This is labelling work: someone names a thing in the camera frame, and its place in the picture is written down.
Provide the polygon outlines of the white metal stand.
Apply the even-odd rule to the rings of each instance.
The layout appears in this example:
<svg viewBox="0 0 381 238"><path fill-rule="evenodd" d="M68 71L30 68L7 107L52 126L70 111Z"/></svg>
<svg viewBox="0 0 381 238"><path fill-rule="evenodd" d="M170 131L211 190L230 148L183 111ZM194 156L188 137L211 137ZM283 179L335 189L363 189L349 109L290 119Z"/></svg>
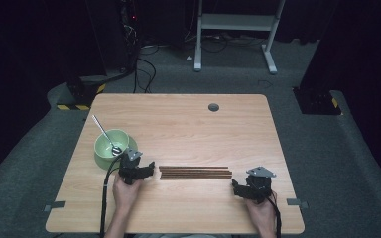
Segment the white metal stand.
<svg viewBox="0 0 381 238"><path fill-rule="evenodd" d="M235 30L268 32L267 43L261 46L268 70L277 74L278 70L271 54L272 44L281 20L281 15L286 0L279 0L274 15L236 15L236 14L211 14L203 12L203 0L198 0L196 44L194 48L193 70L201 71L201 39L203 30Z"/></svg>

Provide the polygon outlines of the black curtain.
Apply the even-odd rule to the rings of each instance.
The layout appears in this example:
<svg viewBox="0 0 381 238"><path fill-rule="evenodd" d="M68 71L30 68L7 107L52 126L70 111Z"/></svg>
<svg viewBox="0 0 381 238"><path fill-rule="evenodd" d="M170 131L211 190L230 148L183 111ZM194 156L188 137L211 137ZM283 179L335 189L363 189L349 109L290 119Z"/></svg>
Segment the black curtain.
<svg viewBox="0 0 381 238"><path fill-rule="evenodd" d="M47 95L73 78L49 0L0 0L0 165L50 110Z"/></svg>
<svg viewBox="0 0 381 238"><path fill-rule="evenodd" d="M381 0L338 1L300 89L342 92L381 168Z"/></svg>

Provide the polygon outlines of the green ceramic plate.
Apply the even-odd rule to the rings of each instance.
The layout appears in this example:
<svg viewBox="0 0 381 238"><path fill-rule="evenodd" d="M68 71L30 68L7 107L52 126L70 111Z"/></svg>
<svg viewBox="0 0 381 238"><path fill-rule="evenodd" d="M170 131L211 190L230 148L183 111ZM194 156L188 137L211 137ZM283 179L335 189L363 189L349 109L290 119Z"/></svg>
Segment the green ceramic plate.
<svg viewBox="0 0 381 238"><path fill-rule="evenodd" d="M136 143L136 141L132 138L132 137L129 137L129 145L127 148L132 148L132 149L135 149L137 150L138 149L138 145ZM97 165L102 168L103 170L108 170L109 166L111 165L112 161L114 160L112 159L110 162L98 162L96 159L95 162L97 163Z"/></svg>

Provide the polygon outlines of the person's right hand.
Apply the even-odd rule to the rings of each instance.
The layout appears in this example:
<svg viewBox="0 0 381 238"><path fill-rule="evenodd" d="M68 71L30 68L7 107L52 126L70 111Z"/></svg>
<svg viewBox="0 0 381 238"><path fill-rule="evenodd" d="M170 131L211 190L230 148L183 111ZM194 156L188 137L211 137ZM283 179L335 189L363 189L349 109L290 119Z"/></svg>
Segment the person's right hand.
<svg viewBox="0 0 381 238"><path fill-rule="evenodd" d="M272 202L275 202L276 193L272 192L270 200L262 203L256 200L245 200L250 219L260 238L277 238L276 212Z"/></svg>

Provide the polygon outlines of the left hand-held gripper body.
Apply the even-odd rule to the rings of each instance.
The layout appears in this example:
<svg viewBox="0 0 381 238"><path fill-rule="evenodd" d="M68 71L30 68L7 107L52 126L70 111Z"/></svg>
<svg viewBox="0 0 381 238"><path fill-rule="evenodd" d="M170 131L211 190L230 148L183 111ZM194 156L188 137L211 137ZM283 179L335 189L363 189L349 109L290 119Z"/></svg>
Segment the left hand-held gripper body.
<svg viewBox="0 0 381 238"><path fill-rule="evenodd" d="M120 155L120 167L118 174L128 185L132 185L137 179L144 178L143 170L139 167L141 156L141 152L132 148L127 148Z"/></svg>

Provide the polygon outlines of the person's left hand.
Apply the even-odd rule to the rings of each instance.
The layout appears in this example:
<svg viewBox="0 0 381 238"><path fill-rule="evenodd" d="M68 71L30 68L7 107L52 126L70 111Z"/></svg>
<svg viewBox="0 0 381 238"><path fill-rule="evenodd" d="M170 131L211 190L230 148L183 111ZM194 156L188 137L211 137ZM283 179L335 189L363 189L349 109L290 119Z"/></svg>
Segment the person's left hand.
<svg viewBox="0 0 381 238"><path fill-rule="evenodd" d="M116 213L128 213L135 204L138 197L142 180L135 180L131 185L126 184L123 177L116 175L113 183L113 196Z"/></svg>

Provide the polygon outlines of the metal spoon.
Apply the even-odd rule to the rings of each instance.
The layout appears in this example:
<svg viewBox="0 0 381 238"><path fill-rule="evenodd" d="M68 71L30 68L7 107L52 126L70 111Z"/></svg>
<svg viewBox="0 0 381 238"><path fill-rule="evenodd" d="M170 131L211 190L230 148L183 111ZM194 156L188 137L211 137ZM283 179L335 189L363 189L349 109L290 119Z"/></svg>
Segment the metal spoon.
<svg viewBox="0 0 381 238"><path fill-rule="evenodd" d="M110 144L111 146L111 153L114 157L117 157L121 154L122 150L116 146L112 140L109 138L107 132L104 130L103 126L101 125L101 123L99 122L98 118L95 116L95 115L92 115L91 116L92 120L94 121L94 123L97 125L97 127L100 129L101 133L103 134L103 136L105 137L105 139L108 141L108 143Z"/></svg>

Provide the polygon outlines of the black striped stand base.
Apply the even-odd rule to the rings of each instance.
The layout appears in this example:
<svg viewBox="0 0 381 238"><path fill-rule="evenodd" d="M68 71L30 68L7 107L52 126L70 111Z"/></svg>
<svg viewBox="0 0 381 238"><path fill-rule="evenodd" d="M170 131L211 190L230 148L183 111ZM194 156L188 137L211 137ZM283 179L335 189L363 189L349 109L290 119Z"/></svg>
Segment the black striped stand base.
<svg viewBox="0 0 381 238"><path fill-rule="evenodd" d="M299 108L303 114L309 115L340 115L341 110L336 99L329 91L293 88Z"/></svg>
<svg viewBox="0 0 381 238"><path fill-rule="evenodd" d="M103 75L70 78L63 86L57 101L59 110L89 110L97 94L101 93L107 81Z"/></svg>

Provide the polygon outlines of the black equipment rack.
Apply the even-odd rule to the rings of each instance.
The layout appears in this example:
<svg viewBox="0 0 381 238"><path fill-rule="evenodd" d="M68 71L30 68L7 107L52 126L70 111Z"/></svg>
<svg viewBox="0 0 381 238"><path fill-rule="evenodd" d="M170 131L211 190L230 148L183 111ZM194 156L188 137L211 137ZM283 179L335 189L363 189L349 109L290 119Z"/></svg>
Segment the black equipment rack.
<svg viewBox="0 0 381 238"><path fill-rule="evenodd" d="M116 1L126 48L126 68L128 71L132 71L135 68L141 44L137 5L135 0Z"/></svg>

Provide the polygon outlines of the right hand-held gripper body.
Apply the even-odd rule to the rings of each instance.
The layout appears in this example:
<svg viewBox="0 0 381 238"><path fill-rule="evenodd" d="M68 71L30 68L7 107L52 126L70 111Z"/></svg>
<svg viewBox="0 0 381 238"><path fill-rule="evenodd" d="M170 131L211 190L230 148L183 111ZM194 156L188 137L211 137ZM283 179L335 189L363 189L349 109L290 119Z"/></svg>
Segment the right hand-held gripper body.
<svg viewBox="0 0 381 238"><path fill-rule="evenodd" d="M247 171L246 184L248 185L247 198L262 203L272 194L272 178L276 175L264 167L257 167Z"/></svg>

